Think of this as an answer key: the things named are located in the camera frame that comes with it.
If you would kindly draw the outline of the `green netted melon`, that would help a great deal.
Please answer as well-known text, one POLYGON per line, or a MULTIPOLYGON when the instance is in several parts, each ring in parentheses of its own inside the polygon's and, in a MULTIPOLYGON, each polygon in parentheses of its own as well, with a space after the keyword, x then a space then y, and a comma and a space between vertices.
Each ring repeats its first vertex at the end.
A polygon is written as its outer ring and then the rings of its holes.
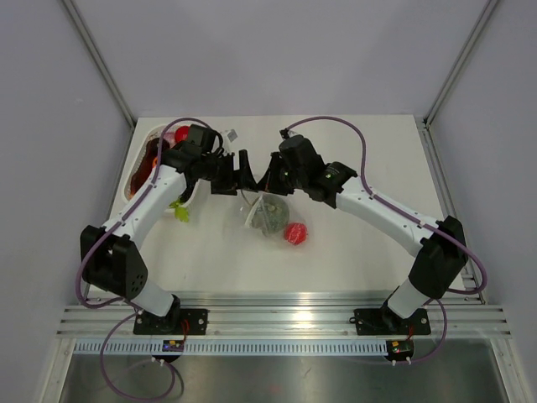
POLYGON ((271 236, 283 231, 289 224, 289 218, 289 205, 283 198, 262 194, 249 212, 247 224, 250 228, 260 230, 263 235, 271 236))

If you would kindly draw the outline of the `clear zip top bag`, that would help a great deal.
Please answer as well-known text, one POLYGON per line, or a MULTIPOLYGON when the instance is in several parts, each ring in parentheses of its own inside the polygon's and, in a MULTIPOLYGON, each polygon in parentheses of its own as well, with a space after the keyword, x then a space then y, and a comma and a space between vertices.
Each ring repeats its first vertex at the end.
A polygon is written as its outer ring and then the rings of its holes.
POLYGON ((301 248, 310 239, 310 225, 296 205, 266 192, 240 190, 227 209, 224 224, 244 238, 263 240, 279 248, 301 248))

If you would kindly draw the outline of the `red apple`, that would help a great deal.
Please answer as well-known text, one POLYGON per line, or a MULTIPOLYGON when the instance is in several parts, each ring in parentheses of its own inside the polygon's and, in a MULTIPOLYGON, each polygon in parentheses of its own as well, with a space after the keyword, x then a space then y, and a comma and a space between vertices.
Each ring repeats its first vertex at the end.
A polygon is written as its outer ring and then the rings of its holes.
POLYGON ((284 239, 296 246, 306 241, 308 238, 308 228, 302 222, 291 222, 284 230, 284 239))

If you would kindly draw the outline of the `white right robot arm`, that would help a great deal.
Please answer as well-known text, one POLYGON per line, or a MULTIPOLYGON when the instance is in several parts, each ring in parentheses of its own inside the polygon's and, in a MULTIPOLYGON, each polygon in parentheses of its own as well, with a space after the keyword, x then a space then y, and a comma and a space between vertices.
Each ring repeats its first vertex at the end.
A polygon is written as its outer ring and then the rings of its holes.
POLYGON ((362 219, 414 257, 407 279, 380 309, 381 323, 389 332, 401 332, 427 301, 440 299, 467 263, 457 219, 437 221, 377 193, 352 168, 324 162, 302 135, 285 139, 271 154, 258 186, 281 196, 301 190, 315 202, 362 219))

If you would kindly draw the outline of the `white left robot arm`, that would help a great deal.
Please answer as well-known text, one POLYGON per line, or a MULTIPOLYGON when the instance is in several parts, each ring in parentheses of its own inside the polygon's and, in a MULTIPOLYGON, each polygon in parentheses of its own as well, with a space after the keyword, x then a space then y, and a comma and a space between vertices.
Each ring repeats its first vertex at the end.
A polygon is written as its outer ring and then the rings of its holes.
POLYGON ((212 193, 221 195, 257 189, 248 152, 226 152, 223 135, 195 119, 175 146, 165 147, 164 138, 158 139, 147 180, 115 217, 82 231, 76 296, 84 307, 93 307, 82 294, 81 285, 87 283, 114 295, 97 308, 125 301, 152 334, 171 334, 180 327, 180 298, 149 279, 140 249, 169 205, 197 181, 210 182, 212 193))

